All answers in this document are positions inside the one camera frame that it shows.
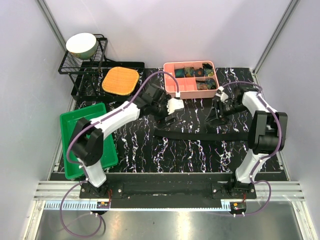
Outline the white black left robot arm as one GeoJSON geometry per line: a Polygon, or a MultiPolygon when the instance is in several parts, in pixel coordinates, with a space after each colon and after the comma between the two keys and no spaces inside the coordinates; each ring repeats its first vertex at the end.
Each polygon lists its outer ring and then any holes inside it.
{"type": "Polygon", "coordinates": [[[101,163],[105,139],[124,125],[148,115],[165,125],[168,116],[183,108],[180,93],[172,97],[152,84],[102,116],[91,120],[80,118],[70,138],[66,159],[71,163],[70,154],[75,155],[75,163],[84,171],[85,182],[91,184],[90,192],[103,198],[108,193],[107,177],[101,163]]]}

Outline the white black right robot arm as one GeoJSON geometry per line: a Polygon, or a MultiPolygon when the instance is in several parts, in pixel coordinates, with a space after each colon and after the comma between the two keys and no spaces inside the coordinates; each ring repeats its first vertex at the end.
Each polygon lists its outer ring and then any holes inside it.
{"type": "Polygon", "coordinates": [[[227,124],[229,116],[247,111],[252,116],[248,131],[248,151],[241,165],[236,168],[227,183],[217,192],[230,198],[254,195],[255,177],[263,164],[284,148],[288,115],[276,111],[264,99],[261,88],[253,83],[250,87],[235,87],[234,97],[225,93],[224,86],[217,89],[205,123],[212,126],[227,124]]]}

